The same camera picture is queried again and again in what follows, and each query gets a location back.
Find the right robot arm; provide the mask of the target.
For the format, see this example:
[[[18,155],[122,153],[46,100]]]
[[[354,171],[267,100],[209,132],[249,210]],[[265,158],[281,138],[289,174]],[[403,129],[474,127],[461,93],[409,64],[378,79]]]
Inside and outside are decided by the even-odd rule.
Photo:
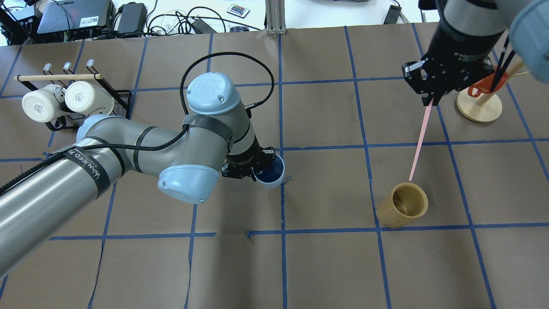
[[[530,74],[549,80],[549,3],[546,0],[420,0],[437,10],[439,23],[420,61],[402,65],[406,83],[424,106],[461,91],[494,72],[489,53],[504,31]]]

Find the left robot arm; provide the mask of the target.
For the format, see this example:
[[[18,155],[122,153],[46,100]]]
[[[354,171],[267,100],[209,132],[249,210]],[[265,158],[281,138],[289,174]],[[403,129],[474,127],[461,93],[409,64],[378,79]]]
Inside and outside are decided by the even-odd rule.
[[[220,176],[282,183],[282,158],[259,145],[251,124],[256,105],[243,105],[226,74],[201,74],[180,94],[192,110],[181,132],[94,115],[76,143],[2,186],[1,276],[129,171],[157,177],[160,191],[191,205],[205,202]]]

